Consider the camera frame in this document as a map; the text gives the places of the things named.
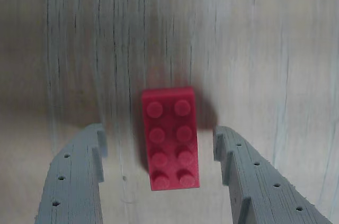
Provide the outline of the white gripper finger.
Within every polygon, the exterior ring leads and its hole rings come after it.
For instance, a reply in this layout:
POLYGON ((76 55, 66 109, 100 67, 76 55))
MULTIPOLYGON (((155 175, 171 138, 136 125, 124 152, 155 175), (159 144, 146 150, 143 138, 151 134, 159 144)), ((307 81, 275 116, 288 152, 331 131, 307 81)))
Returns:
POLYGON ((233 223, 329 223, 233 129, 214 128, 213 153, 229 189, 233 223))
POLYGON ((44 183, 36 223, 102 223, 99 184, 104 181, 105 132, 90 124, 53 158, 44 183))

